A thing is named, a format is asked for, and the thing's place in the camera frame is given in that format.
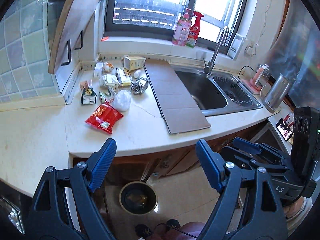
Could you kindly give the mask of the small white bottle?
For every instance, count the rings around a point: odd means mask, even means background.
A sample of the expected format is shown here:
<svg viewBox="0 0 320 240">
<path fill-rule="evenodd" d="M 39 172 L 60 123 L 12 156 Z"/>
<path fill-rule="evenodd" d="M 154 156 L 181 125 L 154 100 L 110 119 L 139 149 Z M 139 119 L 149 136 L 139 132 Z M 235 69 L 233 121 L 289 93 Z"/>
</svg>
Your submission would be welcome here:
<svg viewBox="0 0 320 240">
<path fill-rule="evenodd" d="M 141 74 L 141 70 L 136 70 L 136 71 L 134 72 L 134 74 L 133 74 L 133 77 L 134 77 L 135 79 L 137 79 L 137 78 L 140 77 L 140 74 Z"/>
</svg>

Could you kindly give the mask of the grey white small carton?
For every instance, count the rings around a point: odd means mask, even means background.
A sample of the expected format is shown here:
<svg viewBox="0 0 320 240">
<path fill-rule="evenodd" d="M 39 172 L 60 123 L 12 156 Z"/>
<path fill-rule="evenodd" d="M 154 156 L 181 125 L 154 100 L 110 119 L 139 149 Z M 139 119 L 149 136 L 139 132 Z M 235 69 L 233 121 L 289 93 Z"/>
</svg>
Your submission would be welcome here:
<svg viewBox="0 0 320 240">
<path fill-rule="evenodd" d="M 97 62 L 94 68 L 94 78 L 100 78 L 103 76 L 103 70 L 104 70 L 104 63 L 103 62 Z"/>
</svg>

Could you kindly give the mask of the green white small packet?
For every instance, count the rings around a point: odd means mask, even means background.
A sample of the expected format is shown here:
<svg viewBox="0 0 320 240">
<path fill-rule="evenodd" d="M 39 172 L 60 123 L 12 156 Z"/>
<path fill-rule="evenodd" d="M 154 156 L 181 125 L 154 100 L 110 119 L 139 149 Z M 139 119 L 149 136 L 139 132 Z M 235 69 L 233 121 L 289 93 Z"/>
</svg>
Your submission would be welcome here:
<svg viewBox="0 0 320 240">
<path fill-rule="evenodd" d="M 107 92 L 99 91 L 99 98 L 101 103 L 112 103 L 114 101 L 115 96 L 116 93 L 113 90 L 108 90 Z"/>
</svg>

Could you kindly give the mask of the smartphone on stand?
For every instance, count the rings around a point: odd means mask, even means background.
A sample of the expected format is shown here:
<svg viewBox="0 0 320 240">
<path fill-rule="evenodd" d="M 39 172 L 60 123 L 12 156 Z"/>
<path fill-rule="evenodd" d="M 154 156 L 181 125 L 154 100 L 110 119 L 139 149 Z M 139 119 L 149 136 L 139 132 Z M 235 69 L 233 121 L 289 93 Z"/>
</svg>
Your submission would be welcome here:
<svg viewBox="0 0 320 240">
<path fill-rule="evenodd" d="M 289 141 L 291 137 L 293 136 L 293 132 L 287 126 L 284 119 L 280 119 L 276 124 L 276 129 L 281 134 L 281 136 L 284 138 L 285 141 Z"/>
</svg>

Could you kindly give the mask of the chrome kitchen faucet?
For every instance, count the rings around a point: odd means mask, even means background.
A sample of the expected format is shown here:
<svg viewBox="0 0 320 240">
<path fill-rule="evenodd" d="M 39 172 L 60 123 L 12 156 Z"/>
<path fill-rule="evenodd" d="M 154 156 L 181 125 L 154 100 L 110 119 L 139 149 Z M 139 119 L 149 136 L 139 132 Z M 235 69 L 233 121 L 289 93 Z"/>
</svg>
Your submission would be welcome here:
<svg viewBox="0 0 320 240">
<path fill-rule="evenodd" d="M 212 73 L 212 70 L 213 70 L 214 65 L 215 65 L 215 60 L 217 58 L 217 55 L 219 53 L 220 48 L 227 44 L 228 35 L 229 35 L 229 27 L 226 25 L 226 26 L 224 26 L 224 28 L 221 31 L 220 38 L 219 38 L 218 43 L 217 43 L 217 45 L 216 45 L 216 47 L 214 49 L 214 53 L 213 53 L 213 56 L 212 56 L 211 60 L 209 61 L 209 63 L 204 68 L 204 73 L 207 76 L 210 76 L 211 73 Z"/>
</svg>

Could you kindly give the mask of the red snack bag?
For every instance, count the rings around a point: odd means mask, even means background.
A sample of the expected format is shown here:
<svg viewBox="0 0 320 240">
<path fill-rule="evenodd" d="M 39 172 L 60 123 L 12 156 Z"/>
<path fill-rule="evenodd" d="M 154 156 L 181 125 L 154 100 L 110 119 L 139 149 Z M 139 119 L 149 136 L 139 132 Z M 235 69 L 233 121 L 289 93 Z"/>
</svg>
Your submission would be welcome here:
<svg viewBox="0 0 320 240">
<path fill-rule="evenodd" d="M 112 134 L 112 129 L 117 121 L 124 116 L 108 102 L 102 103 L 85 121 L 89 126 Z"/>
</svg>

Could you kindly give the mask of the blue patterned slipper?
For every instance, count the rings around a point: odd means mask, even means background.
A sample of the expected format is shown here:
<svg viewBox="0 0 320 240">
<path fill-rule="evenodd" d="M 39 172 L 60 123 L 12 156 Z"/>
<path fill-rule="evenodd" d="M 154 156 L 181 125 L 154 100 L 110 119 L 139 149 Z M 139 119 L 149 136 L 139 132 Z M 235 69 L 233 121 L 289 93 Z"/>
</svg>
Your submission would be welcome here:
<svg viewBox="0 0 320 240">
<path fill-rule="evenodd" d="M 180 223 L 176 219 L 170 219 L 166 222 L 166 228 L 167 230 L 171 229 L 179 229 L 181 227 Z"/>
<path fill-rule="evenodd" d="M 139 238 L 142 238 L 142 239 L 147 239 L 153 234 L 151 229 L 145 224 L 137 224 L 135 226 L 135 233 Z"/>
</svg>

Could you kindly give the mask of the wooden cutting board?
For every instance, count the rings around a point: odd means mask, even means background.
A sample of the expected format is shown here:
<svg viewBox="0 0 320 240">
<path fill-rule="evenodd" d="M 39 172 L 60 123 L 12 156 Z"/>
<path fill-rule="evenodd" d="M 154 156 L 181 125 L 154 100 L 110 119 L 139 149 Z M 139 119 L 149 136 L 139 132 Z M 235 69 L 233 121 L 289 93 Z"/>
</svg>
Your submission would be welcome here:
<svg viewBox="0 0 320 240">
<path fill-rule="evenodd" d="M 100 0 L 66 0 L 50 51 L 48 73 L 55 74 L 72 61 L 72 51 L 83 47 L 83 36 Z"/>
</svg>

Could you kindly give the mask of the stainless steel sink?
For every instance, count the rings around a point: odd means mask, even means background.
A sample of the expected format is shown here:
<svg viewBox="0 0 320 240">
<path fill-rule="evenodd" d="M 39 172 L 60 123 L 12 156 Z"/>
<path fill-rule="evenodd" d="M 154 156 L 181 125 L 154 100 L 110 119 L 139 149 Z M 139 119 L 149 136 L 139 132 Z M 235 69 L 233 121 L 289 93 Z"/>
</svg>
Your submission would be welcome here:
<svg viewBox="0 0 320 240">
<path fill-rule="evenodd" d="M 229 73 L 214 70 L 207 76 L 200 69 L 172 65 L 204 116 L 260 109 L 259 101 Z"/>
</svg>

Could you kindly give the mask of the brown cardboard sheet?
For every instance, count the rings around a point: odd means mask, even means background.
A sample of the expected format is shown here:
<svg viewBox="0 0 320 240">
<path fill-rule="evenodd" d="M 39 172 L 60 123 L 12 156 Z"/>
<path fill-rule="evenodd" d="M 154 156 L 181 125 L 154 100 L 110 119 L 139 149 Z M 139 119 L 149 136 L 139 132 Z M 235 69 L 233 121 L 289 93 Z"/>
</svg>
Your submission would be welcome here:
<svg viewBox="0 0 320 240">
<path fill-rule="evenodd" d="M 159 111 L 170 134 L 193 132 L 211 127 L 167 61 L 147 59 L 144 67 Z"/>
</svg>

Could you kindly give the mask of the pink device on counter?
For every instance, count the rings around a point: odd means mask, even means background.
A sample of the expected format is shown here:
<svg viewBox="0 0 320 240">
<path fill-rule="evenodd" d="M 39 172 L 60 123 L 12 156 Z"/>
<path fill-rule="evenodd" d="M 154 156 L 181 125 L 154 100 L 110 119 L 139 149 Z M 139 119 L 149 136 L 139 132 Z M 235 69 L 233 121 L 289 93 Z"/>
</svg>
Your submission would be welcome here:
<svg viewBox="0 0 320 240">
<path fill-rule="evenodd" d="M 250 90 L 252 94 L 259 94 L 264 85 L 268 83 L 270 76 L 269 66 L 267 64 L 258 64 L 255 75 L 249 80 L 242 80 L 241 83 Z"/>
</svg>

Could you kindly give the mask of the left blue patterned slipper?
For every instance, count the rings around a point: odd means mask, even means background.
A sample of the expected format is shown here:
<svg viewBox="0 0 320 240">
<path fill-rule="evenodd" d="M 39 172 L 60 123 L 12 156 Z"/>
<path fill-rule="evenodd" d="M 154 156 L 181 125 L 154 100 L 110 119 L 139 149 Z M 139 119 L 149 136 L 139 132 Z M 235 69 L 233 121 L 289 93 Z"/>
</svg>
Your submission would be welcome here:
<svg viewBox="0 0 320 240">
<path fill-rule="evenodd" d="M 147 239 L 153 234 L 151 229 L 145 224 L 137 224 L 135 226 L 135 233 L 139 238 L 142 238 L 142 239 Z"/>
</svg>

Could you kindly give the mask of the brown wooden cabinet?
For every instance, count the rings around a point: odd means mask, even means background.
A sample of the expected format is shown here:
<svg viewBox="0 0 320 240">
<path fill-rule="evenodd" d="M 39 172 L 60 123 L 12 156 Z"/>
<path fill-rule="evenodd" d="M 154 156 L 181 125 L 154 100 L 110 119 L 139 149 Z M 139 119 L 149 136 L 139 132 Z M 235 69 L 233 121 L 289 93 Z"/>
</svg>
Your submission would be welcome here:
<svg viewBox="0 0 320 240">
<path fill-rule="evenodd" d="M 210 147 L 219 151 L 236 136 L 252 139 L 267 123 L 266 119 L 252 124 L 235 122 L 232 129 L 219 121 L 209 129 L 169 134 L 161 119 L 146 122 L 121 120 L 107 134 L 83 123 L 67 128 L 68 151 L 75 159 L 87 159 L 99 150 L 108 138 L 117 143 L 116 157 L 106 179 L 113 185 L 132 181 L 152 181 L 188 172 L 199 165 L 195 142 L 206 139 Z"/>
</svg>

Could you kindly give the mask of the aluminium foil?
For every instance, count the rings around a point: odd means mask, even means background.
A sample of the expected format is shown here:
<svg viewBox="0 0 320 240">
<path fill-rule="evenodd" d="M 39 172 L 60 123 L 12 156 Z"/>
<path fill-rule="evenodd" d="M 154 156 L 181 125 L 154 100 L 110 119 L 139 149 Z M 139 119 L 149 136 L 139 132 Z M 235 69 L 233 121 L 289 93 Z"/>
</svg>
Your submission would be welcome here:
<svg viewBox="0 0 320 240">
<path fill-rule="evenodd" d="M 131 92 L 134 95 L 143 94 L 149 86 L 149 79 L 147 77 L 139 77 L 132 85 Z"/>
</svg>

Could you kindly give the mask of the window with dark frame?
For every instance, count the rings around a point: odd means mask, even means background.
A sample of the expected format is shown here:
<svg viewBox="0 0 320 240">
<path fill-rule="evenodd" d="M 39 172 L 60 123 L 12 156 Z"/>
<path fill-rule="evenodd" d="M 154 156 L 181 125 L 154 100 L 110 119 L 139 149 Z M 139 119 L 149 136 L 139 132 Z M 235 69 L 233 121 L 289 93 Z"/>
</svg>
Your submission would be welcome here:
<svg viewBox="0 0 320 240">
<path fill-rule="evenodd" d="M 223 28 L 228 27 L 227 41 L 219 52 L 226 54 L 239 27 L 247 0 L 108 0 L 104 34 L 171 40 L 178 20 L 200 12 L 199 47 L 214 50 Z"/>
</svg>

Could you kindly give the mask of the green black milk carton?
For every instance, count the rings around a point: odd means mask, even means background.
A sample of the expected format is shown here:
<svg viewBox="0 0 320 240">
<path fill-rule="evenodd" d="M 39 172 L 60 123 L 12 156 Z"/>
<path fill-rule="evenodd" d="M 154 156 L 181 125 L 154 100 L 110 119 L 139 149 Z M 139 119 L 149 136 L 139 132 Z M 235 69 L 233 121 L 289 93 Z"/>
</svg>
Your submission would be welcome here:
<svg viewBox="0 0 320 240">
<path fill-rule="evenodd" d="M 97 94 L 93 90 L 92 80 L 85 80 L 80 82 L 81 90 L 81 104 L 82 105 L 95 105 Z"/>
</svg>

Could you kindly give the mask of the orange white round wrapper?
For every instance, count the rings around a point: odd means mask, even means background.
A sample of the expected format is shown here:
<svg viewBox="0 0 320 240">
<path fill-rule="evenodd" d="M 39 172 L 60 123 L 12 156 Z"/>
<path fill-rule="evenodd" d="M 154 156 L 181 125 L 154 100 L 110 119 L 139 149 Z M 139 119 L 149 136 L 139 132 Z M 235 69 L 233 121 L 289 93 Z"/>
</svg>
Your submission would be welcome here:
<svg viewBox="0 0 320 240">
<path fill-rule="evenodd" d="M 111 73 L 114 70 L 113 64 L 109 62 L 103 62 L 103 71 L 106 73 Z"/>
</svg>

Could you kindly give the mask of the white paper wrapper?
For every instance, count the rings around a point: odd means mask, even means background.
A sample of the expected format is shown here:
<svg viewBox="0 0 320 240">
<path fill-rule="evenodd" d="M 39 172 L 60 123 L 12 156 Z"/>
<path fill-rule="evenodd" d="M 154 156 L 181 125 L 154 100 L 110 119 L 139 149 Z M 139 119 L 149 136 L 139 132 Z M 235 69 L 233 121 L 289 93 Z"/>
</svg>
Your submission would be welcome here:
<svg viewBox="0 0 320 240">
<path fill-rule="evenodd" d="M 120 83 L 115 75 L 105 74 L 99 79 L 99 85 L 101 88 L 112 88 L 116 92 Z"/>
</svg>

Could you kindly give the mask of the pale yellow carton box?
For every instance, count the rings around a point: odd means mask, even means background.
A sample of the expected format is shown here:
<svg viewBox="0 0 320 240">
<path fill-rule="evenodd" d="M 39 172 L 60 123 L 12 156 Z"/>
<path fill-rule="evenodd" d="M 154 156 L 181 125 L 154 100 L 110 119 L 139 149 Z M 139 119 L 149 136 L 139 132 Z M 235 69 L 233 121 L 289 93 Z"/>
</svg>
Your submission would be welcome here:
<svg viewBox="0 0 320 240">
<path fill-rule="evenodd" d="M 130 72 L 144 67 L 146 58 L 140 56 L 126 56 L 124 57 L 124 68 Z"/>
</svg>

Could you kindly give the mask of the right blue patterned slipper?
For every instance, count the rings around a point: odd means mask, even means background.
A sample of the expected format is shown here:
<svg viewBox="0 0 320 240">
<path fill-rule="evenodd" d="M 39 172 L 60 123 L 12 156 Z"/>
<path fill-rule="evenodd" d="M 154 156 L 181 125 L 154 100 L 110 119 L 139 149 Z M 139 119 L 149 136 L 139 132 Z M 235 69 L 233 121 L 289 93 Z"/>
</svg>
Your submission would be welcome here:
<svg viewBox="0 0 320 240">
<path fill-rule="evenodd" d="M 170 219 L 166 222 L 166 228 L 167 230 L 171 229 L 179 229 L 181 227 L 180 223 L 176 219 Z"/>
</svg>

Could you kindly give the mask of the pink trousers legs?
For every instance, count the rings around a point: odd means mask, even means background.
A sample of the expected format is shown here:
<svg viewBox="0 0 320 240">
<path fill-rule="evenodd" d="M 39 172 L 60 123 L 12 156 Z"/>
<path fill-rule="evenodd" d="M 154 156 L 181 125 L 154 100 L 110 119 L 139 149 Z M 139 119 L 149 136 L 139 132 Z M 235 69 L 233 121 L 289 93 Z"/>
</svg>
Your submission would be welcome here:
<svg viewBox="0 0 320 240">
<path fill-rule="evenodd" d="M 203 228 L 204 223 L 202 222 L 189 222 L 179 228 L 171 228 L 168 223 L 161 223 L 155 227 L 154 232 L 146 239 L 197 239 Z"/>
</svg>

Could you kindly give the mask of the white plastic bag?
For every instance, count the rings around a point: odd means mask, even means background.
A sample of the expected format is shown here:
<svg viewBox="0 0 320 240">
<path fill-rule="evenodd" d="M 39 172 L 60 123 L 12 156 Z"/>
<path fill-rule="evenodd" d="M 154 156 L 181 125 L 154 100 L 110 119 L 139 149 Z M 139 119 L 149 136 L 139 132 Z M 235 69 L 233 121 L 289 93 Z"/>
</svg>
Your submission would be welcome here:
<svg viewBox="0 0 320 240">
<path fill-rule="evenodd" d="M 132 94 L 129 90 L 120 90 L 112 102 L 112 106 L 120 111 L 126 112 L 131 105 Z"/>
</svg>

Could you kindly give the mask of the red spray cleaner bottle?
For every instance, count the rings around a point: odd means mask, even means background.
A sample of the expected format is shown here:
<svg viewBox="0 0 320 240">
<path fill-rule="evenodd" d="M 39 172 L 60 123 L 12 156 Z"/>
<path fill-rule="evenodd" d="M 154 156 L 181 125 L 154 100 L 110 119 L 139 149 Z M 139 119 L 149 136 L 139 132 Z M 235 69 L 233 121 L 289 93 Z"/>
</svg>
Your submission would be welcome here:
<svg viewBox="0 0 320 240">
<path fill-rule="evenodd" d="M 186 46 L 190 47 L 190 48 L 194 48 L 197 42 L 197 39 L 199 37 L 200 34 L 200 29 L 201 29 L 201 18 L 204 17 L 204 15 L 198 11 L 194 11 L 193 16 L 195 16 L 195 22 L 194 24 L 191 26 L 190 30 L 189 30 L 189 35 L 186 41 Z"/>
</svg>

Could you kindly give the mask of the yellow red box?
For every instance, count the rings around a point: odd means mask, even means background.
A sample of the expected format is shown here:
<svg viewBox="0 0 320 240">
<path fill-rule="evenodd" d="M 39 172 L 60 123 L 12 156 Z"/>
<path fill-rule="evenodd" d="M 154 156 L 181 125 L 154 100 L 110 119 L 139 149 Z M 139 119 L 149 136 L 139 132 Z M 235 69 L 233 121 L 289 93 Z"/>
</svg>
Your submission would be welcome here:
<svg viewBox="0 0 320 240">
<path fill-rule="evenodd" d="M 132 85 L 133 79 L 126 68 L 117 68 L 116 77 L 121 87 L 128 87 Z"/>
</svg>

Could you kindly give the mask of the round beige trash bin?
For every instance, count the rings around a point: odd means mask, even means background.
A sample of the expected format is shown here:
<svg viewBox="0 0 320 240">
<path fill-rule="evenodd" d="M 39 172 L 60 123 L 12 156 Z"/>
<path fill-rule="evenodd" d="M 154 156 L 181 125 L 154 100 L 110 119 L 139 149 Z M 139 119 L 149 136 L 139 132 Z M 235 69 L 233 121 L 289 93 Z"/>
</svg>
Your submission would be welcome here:
<svg viewBox="0 0 320 240">
<path fill-rule="evenodd" d="M 142 181 L 133 181 L 123 186 L 118 199 L 121 208 L 135 216 L 151 213 L 158 204 L 156 191 Z"/>
</svg>

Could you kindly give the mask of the steel electric kettle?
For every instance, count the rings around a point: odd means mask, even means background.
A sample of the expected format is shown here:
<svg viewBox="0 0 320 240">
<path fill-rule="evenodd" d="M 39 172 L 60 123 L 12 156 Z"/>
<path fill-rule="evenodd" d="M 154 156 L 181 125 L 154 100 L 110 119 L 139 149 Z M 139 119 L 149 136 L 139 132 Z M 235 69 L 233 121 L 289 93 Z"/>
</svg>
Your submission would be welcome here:
<svg viewBox="0 0 320 240">
<path fill-rule="evenodd" d="M 276 82 L 268 90 L 268 92 L 266 91 L 267 85 L 264 85 L 264 87 L 260 91 L 260 96 L 264 107 L 269 112 L 274 113 L 285 98 L 285 95 L 291 89 L 291 87 L 292 83 L 283 74 L 279 74 Z"/>
</svg>

